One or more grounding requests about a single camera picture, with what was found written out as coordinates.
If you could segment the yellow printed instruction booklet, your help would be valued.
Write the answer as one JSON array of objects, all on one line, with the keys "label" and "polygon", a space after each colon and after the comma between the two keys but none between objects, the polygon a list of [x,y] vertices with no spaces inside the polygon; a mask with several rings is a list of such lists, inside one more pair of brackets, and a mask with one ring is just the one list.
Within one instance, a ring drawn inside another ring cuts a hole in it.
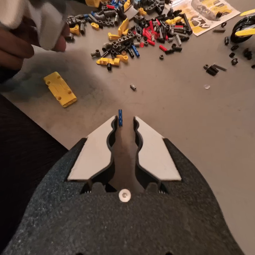
[{"label": "yellow printed instruction booklet", "polygon": [[224,0],[179,0],[172,1],[171,5],[174,11],[181,9],[186,14],[196,36],[240,14],[240,11]]}]

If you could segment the black and yellow wheel assembly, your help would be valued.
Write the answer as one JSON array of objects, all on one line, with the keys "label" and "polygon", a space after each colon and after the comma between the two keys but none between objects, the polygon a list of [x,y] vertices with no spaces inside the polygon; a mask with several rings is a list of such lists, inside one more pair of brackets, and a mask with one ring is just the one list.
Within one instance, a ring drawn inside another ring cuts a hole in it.
[{"label": "black and yellow wheel assembly", "polygon": [[255,9],[240,14],[242,19],[233,27],[230,40],[232,43],[243,43],[255,35]]}]

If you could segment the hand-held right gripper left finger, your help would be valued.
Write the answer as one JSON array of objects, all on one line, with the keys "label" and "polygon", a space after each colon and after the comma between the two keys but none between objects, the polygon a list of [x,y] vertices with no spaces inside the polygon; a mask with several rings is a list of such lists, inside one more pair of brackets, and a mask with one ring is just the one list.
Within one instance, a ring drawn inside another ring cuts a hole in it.
[{"label": "hand-held right gripper left finger", "polygon": [[118,117],[109,118],[86,138],[70,173],[68,182],[106,185],[115,174],[113,145],[116,141]]}]

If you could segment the pile of building toy parts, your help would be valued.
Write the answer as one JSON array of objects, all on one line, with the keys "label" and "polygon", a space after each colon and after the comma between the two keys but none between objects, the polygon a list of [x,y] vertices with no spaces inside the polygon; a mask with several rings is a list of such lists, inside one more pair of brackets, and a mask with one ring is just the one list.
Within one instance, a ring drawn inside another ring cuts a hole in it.
[{"label": "pile of building toy parts", "polygon": [[133,59],[140,57],[139,47],[155,46],[166,54],[182,51],[182,42],[188,41],[193,33],[191,23],[182,9],[165,13],[164,9],[172,1],[85,1],[87,6],[95,8],[87,14],[69,16],[67,24],[70,35],[67,42],[74,42],[74,35],[85,35],[85,25],[89,23],[94,30],[117,27],[116,34],[108,33],[109,42],[102,50],[91,53],[98,58],[98,65],[119,66],[120,62],[128,62],[128,54]]}]

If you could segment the yellow rectangular panel piece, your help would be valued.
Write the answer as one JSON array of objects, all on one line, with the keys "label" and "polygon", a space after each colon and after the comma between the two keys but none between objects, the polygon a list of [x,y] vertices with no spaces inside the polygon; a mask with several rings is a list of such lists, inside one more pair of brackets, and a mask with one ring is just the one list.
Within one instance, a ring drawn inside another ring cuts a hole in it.
[{"label": "yellow rectangular panel piece", "polygon": [[63,108],[77,101],[77,97],[58,72],[47,75],[43,80]]}]

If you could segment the scattered small black connector pieces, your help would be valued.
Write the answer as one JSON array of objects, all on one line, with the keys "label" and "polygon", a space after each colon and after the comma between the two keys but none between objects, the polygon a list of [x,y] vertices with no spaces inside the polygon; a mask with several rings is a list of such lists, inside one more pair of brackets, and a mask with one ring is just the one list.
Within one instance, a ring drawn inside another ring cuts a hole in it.
[{"label": "scattered small black connector pieces", "polygon": [[[225,37],[224,39],[224,44],[227,46],[228,43],[230,41],[230,36],[229,37]],[[236,65],[238,63],[238,59],[234,58],[235,53],[233,52],[234,50],[238,49],[238,44],[235,43],[235,45],[233,45],[231,47],[231,53],[229,54],[229,57],[231,58],[231,65]],[[247,60],[251,60],[253,57],[253,53],[249,48],[244,49],[243,51],[243,56],[247,59]]]}]

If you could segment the black connector with grey axle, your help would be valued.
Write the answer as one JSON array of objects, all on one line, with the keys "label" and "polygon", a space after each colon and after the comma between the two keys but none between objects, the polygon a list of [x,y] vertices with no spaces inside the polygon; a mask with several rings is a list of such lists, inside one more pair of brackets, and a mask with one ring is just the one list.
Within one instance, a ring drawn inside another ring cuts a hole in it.
[{"label": "black connector with grey axle", "polygon": [[211,76],[216,76],[219,71],[223,71],[223,72],[227,71],[227,68],[217,64],[213,64],[211,66],[206,64],[203,66],[203,69],[206,71],[206,73],[208,73]]}]

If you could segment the person's left hand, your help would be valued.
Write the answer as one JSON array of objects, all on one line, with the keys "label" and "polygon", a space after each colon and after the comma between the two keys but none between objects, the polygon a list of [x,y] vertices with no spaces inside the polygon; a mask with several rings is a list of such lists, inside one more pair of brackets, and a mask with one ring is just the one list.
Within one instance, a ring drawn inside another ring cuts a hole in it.
[{"label": "person's left hand", "polygon": [[20,70],[24,59],[34,55],[33,46],[40,47],[36,24],[24,17],[17,29],[0,28],[0,66]]}]

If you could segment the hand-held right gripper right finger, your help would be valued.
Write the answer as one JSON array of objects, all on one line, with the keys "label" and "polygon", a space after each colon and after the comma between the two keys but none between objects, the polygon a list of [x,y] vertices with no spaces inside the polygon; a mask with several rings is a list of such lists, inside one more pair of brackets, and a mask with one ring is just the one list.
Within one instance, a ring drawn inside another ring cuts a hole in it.
[{"label": "hand-held right gripper right finger", "polygon": [[156,183],[181,181],[182,178],[167,149],[165,138],[140,117],[133,118],[135,143],[135,176],[142,187]]}]

